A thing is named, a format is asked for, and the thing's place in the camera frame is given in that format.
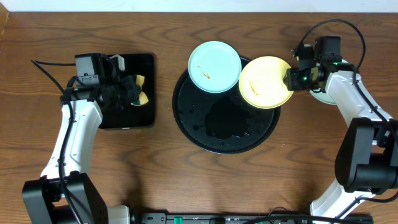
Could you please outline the yellow plate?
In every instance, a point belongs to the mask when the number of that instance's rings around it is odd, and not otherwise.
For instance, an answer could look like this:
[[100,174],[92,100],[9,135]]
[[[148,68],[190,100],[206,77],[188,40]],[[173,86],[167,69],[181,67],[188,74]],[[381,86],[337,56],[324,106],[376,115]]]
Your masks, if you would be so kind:
[[283,105],[293,95],[283,78],[290,65],[281,58],[264,56],[250,61],[239,78],[239,91],[250,105],[272,109]]

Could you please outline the light blue plate bottom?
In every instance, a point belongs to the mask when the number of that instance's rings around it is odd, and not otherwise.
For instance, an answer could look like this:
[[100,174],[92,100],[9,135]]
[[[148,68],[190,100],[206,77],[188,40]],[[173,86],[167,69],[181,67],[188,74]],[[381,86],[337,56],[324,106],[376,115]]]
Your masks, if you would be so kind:
[[[297,56],[298,67],[300,70],[303,70],[307,67],[314,66],[314,56],[315,52],[313,47],[310,44],[305,44],[303,49],[300,51],[299,56]],[[309,90],[308,91],[315,99],[318,101],[328,104],[328,105],[336,105],[335,101],[326,93],[321,92],[320,89],[317,90]]]

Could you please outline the green yellow sponge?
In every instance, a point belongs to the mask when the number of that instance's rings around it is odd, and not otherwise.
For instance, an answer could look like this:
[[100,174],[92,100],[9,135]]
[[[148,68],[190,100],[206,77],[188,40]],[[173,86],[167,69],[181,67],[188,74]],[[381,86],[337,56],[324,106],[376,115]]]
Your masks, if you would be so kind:
[[142,106],[149,102],[147,95],[143,92],[142,86],[144,84],[145,77],[142,75],[136,75],[136,84],[140,87],[141,92],[138,95],[138,99],[131,103],[133,106]]

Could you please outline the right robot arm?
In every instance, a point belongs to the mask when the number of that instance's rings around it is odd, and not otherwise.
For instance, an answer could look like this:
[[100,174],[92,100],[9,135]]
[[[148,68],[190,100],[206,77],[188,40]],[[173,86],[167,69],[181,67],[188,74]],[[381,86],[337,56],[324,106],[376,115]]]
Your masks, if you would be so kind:
[[361,203],[389,203],[397,188],[397,120],[386,113],[363,85],[359,69],[344,62],[339,42],[299,44],[298,68],[284,77],[288,90],[319,90],[338,107],[348,129],[335,159],[335,180],[310,204],[316,217],[343,219]]

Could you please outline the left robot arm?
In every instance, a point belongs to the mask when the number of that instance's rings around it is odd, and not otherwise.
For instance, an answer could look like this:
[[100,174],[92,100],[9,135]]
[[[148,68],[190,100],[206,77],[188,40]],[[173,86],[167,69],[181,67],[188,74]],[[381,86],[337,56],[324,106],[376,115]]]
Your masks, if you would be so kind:
[[121,55],[76,55],[77,75],[62,95],[62,124],[40,178],[25,182],[22,199],[32,223],[132,223],[126,205],[108,207],[89,177],[95,136],[103,114],[148,102],[144,77],[125,75]]

